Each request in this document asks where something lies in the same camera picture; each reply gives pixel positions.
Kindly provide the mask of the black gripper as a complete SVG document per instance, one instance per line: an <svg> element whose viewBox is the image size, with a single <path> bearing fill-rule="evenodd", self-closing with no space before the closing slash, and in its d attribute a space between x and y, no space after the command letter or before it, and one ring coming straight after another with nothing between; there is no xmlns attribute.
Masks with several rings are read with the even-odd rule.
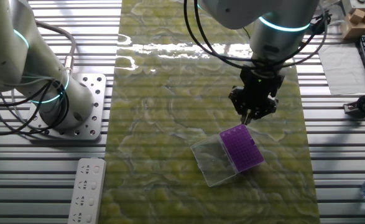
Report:
<svg viewBox="0 0 365 224"><path fill-rule="evenodd" d="M283 75L274 73L270 77L261 77L252 70L244 68L241 70L240 78L244 88L232 88L228 98L232 101L237 114L240 115L241 124L249 124L252 119L261 119L276 112L278 99L273 98L276 97L282 85ZM251 110L246 103L261 104Z"/></svg>

